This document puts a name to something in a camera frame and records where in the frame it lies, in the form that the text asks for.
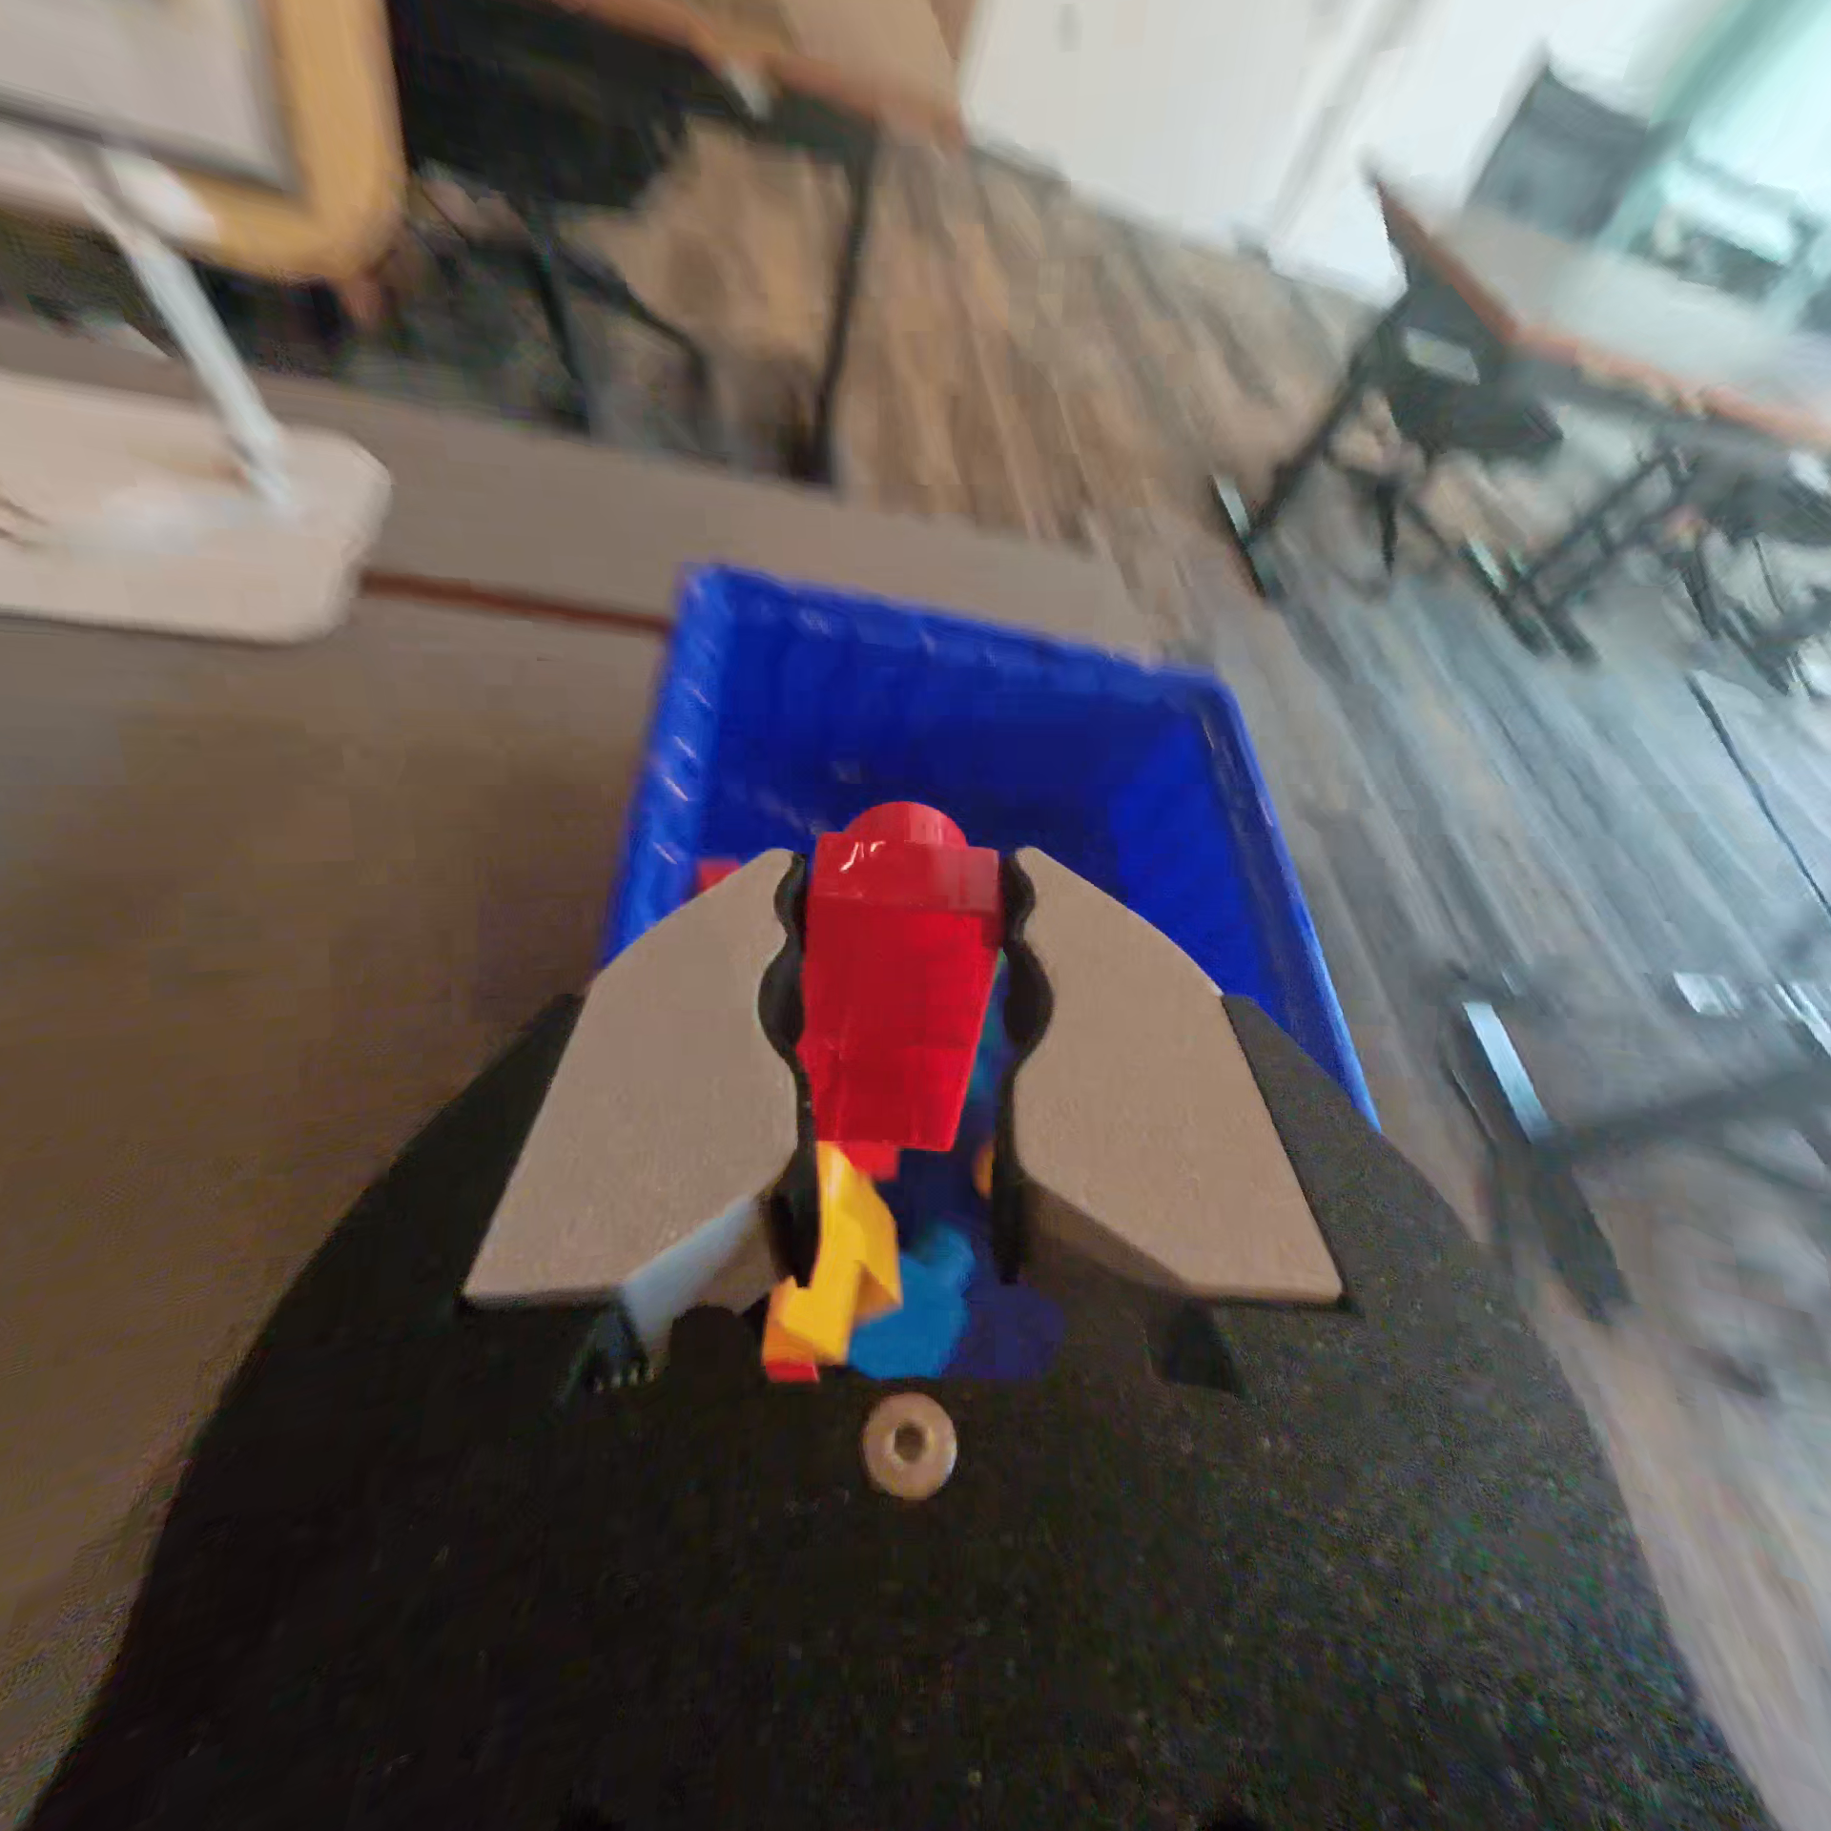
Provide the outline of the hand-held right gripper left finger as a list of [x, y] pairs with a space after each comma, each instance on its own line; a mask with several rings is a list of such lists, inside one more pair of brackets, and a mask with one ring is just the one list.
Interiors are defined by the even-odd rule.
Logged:
[[744, 1312], [780, 1282], [765, 1202], [798, 1147], [796, 1087], [761, 993], [796, 863], [754, 856], [588, 985], [467, 1303], [607, 1301], [658, 1353], [687, 1309]]

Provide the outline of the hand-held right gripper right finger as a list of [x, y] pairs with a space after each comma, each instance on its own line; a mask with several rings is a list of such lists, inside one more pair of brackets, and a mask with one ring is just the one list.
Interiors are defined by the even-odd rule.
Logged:
[[1005, 862], [992, 1249], [1017, 1280], [1063, 1245], [1183, 1296], [1335, 1305], [1335, 1264], [1220, 987], [1037, 847]]

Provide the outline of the red mega block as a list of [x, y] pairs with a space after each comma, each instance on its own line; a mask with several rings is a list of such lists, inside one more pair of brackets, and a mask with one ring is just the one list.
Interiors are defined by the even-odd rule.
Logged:
[[876, 805], [816, 839], [798, 1060], [814, 1137], [870, 1180], [954, 1145], [1003, 932], [1000, 858], [947, 814]]

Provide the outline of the blue plastic bin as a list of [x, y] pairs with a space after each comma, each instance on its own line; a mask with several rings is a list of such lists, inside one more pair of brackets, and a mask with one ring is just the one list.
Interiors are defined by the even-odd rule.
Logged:
[[[1269, 1016], [1371, 1125], [1309, 905], [1239, 705], [1198, 671], [709, 565], [687, 576], [632, 795], [607, 957], [751, 856], [786, 850], [796, 992], [816, 839], [889, 803], [940, 808], [1005, 862], [1037, 847]], [[933, 1226], [977, 1249], [945, 1370], [1023, 1378], [1061, 1316], [992, 1249], [992, 1148], [1013, 1061], [1005, 932], [954, 1145], [879, 1181], [903, 1246]]]

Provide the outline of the yellow mega block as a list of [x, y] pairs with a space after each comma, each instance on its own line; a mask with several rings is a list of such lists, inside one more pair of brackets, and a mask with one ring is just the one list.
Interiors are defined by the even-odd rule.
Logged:
[[849, 1363], [857, 1332], [903, 1305], [897, 1226], [871, 1178], [841, 1147], [814, 1145], [816, 1245], [806, 1282], [783, 1278], [762, 1314], [762, 1374], [813, 1384]]

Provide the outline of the light blue mega block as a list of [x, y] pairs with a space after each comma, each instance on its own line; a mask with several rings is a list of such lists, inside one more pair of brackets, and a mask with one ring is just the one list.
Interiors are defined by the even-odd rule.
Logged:
[[900, 1252], [900, 1305], [853, 1327], [846, 1367], [873, 1382], [934, 1382], [966, 1338], [977, 1275], [972, 1239], [929, 1227]]

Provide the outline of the red tape strip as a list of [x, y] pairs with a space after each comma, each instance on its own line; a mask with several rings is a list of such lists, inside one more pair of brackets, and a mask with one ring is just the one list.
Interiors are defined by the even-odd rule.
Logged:
[[473, 610], [525, 621], [604, 625], [646, 639], [666, 639], [674, 618], [666, 612], [622, 610], [595, 602], [576, 602], [550, 593], [513, 586], [480, 586], [463, 580], [431, 580], [386, 568], [359, 577], [362, 596], [392, 603], [425, 603], [447, 610]]

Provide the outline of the black chair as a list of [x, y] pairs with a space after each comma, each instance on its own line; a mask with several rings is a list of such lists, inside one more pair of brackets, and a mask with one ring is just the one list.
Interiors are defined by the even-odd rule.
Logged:
[[1457, 455], [1543, 467], [1560, 448], [1555, 416], [1512, 379], [1476, 309], [1428, 268], [1406, 268], [1371, 349], [1372, 386], [1425, 469]]

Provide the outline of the black-legged wooden table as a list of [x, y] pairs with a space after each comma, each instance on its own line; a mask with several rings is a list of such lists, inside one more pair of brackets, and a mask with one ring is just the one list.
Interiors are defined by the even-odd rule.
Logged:
[[1740, 650], [1758, 677], [1784, 688], [1801, 651], [1826, 636], [1826, 586], [1758, 623], [1719, 593], [1709, 541], [1826, 551], [1826, 335], [1784, 330], [1752, 302], [1595, 242], [1445, 203], [1379, 172], [1366, 183], [1403, 283], [1418, 264], [1451, 285], [1500, 339], [1512, 379], [1547, 410], [1611, 414], [1641, 427], [1648, 445], [1528, 556], [1449, 539], [1428, 514], [1423, 489], [1456, 457], [1425, 469], [1372, 386], [1371, 339], [1402, 285], [1263, 495], [1248, 504], [1225, 476], [1212, 480], [1220, 535], [1250, 590], [1269, 602], [1279, 596], [1275, 530], [1311, 472], [1330, 467], [1368, 506], [1385, 571], [1402, 528], [1414, 528], [1466, 571], [1528, 651], [1595, 661], [1576, 610], [1617, 563], [1648, 554], [1677, 576], [1707, 639]]

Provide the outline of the wood-framed poster board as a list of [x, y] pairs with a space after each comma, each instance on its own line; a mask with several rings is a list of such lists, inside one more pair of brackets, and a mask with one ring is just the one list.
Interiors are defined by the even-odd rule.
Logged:
[[4, 210], [348, 283], [406, 193], [380, 3], [4, 3]]

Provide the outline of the long wooden table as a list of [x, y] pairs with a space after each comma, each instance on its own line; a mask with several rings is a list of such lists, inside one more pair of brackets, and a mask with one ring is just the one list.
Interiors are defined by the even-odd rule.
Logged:
[[841, 174], [846, 216], [813, 398], [786, 432], [794, 480], [836, 481], [838, 388], [849, 355], [879, 162], [893, 135], [957, 143], [966, 117], [933, 5], [386, 5], [402, 152], [505, 214], [455, 230], [471, 268], [497, 268], [541, 311], [555, 412], [604, 432], [579, 302], [674, 344], [700, 405], [710, 357], [625, 274], [564, 235], [569, 214], [629, 214], [712, 121]]

